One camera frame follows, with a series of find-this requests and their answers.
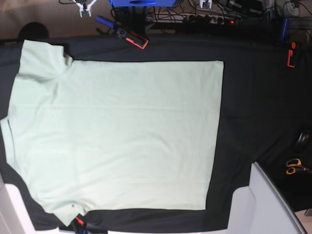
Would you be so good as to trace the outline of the orange handled scissors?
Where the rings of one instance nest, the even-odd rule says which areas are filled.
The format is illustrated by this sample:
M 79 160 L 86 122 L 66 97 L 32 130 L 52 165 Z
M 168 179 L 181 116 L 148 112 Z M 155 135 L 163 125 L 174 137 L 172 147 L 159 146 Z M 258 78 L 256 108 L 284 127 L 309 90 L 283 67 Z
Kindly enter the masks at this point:
M 287 175 L 293 175 L 295 173 L 304 173 L 304 174 L 312 173 L 312 170 L 303 166 L 301 160 L 298 158 L 292 158 L 286 161 L 285 165 Z

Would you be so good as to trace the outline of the blue plastic box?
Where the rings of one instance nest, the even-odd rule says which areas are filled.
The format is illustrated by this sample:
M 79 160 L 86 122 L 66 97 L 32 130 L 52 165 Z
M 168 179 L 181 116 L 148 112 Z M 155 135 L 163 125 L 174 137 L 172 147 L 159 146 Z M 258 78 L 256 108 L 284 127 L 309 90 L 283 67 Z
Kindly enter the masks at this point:
M 175 0 L 109 0 L 109 3 L 115 7 L 130 7 L 130 6 L 160 6 L 172 7 Z

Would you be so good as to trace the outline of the white power strip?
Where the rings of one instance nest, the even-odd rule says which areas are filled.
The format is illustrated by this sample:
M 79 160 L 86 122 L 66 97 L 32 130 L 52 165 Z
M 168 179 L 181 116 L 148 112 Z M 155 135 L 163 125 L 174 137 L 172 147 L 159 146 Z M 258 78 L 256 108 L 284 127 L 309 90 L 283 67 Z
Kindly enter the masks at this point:
M 146 17 L 147 22 L 152 23 L 209 23 L 217 25 L 236 25 L 238 20 L 218 16 L 218 15 L 204 15 L 193 13 L 150 13 Z

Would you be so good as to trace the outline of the red black clamp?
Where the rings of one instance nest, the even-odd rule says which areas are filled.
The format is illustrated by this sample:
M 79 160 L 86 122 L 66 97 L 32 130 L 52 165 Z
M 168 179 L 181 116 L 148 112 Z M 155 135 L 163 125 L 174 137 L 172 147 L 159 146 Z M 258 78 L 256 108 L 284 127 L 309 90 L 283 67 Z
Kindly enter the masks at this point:
M 288 51 L 288 59 L 287 59 L 287 66 L 291 67 L 291 68 L 295 67 L 295 63 L 294 63 L 294 61 L 295 61 L 295 58 L 294 58 L 295 49 L 296 49 L 296 43 L 293 41 L 291 43 L 291 48 Z
M 132 32 L 132 31 L 128 32 L 122 28 L 119 28 L 117 30 L 117 36 L 119 38 L 124 39 L 124 40 L 128 41 L 129 43 L 137 46 L 140 49 L 145 49 L 145 47 L 149 43 L 149 41 L 146 38 L 141 37 L 140 35 Z

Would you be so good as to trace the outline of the black round tape roll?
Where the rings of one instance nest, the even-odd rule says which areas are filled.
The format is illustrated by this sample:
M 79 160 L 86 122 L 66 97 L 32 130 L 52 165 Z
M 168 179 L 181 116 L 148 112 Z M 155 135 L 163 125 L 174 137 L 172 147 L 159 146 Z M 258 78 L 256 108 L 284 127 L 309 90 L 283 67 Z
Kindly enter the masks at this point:
M 293 150 L 295 152 L 302 152 L 306 149 L 312 139 L 312 133 L 308 130 L 301 131 L 297 140 L 294 143 Z

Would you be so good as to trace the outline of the red clamp bottom edge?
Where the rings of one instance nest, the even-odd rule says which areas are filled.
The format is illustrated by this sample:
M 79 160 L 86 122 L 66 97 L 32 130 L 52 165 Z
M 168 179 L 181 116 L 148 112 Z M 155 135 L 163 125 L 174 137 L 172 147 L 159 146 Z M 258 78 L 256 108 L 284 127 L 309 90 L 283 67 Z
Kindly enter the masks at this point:
M 79 217 L 75 217 L 75 220 L 80 226 L 84 227 L 84 222 Z

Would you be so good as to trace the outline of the red black clamp top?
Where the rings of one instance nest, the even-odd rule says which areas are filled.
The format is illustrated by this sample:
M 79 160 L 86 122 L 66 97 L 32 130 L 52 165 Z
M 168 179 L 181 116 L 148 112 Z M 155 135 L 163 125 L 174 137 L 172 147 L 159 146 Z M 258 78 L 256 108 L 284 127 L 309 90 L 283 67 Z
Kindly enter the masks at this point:
M 140 35 L 132 32 L 132 31 L 128 32 L 122 28 L 119 28 L 117 30 L 117 36 L 119 38 L 124 39 L 124 40 L 128 41 L 129 43 L 137 46 L 140 49 L 145 49 L 145 47 L 149 43 L 149 41 L 146 38 L 141 37 Z

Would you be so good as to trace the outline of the white table block left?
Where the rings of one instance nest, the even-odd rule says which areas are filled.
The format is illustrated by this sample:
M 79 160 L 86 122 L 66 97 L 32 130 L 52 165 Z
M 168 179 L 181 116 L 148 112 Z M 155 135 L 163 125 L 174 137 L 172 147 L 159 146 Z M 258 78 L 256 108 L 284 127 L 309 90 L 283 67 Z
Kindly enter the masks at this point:
M 35 234 L 19 189 L 0 177 L 0 234 Z

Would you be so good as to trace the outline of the red black clamp right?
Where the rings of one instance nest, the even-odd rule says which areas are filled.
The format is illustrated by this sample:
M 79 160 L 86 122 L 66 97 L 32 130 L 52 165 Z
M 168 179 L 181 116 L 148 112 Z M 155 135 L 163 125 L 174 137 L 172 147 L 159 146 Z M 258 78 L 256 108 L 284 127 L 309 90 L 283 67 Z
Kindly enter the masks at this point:
M 295 61 L 295 58 L 294 58 L 295 49 L 296 49 L 296 43 L 293 41 L 291 43 L 291 48 L 288 51 L 288 59 L 287 59 L 287 66 L 291 67 L 291 68 L 295 67 L 295 63 L 294 63 L 294 61 Z

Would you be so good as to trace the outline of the blue cylinder right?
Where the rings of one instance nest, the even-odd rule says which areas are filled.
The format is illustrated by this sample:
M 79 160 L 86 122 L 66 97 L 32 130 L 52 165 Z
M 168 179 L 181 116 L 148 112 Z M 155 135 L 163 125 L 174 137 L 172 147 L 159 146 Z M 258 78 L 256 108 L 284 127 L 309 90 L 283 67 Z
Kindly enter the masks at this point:
M 280 41 L 284 42 L 288 31 L 289 19 L 284 18 L 281 25 Z

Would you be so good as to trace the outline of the black table cloth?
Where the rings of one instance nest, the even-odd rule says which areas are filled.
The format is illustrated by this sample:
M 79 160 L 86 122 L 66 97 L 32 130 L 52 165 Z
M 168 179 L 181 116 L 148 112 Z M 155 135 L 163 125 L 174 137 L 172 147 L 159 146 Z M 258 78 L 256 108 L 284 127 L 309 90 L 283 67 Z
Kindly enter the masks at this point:
M 312 51 L 299 49 L 295 67 L 286 65 L 288 47 L 231 38 L 151 36 L 144 50 L 112 36 L 49 39 L 75 59 L 117 62 L 224 62 L 220 124 L 213 175 L 204 211 L 94 211 L 84 221 L 110 231 L 198 232 L 228 225 L 235 189 L 249 182 L 251 164 L 258 162 L 290 207 L 312 206 L 312 177 L 286 175 L 292 157 L 312 165 L 312 146 L 299 153 L 299 133 L 312 129 Z

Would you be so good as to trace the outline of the light green T-shirt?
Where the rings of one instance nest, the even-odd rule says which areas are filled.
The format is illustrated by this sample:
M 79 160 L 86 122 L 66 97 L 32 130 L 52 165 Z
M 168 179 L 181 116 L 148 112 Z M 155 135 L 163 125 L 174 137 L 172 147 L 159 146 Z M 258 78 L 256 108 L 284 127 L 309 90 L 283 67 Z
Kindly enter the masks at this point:
M 19 63 L 5 156 L 47 213 L 206 208 L 222 61 L 82 61 L 26 40 Z

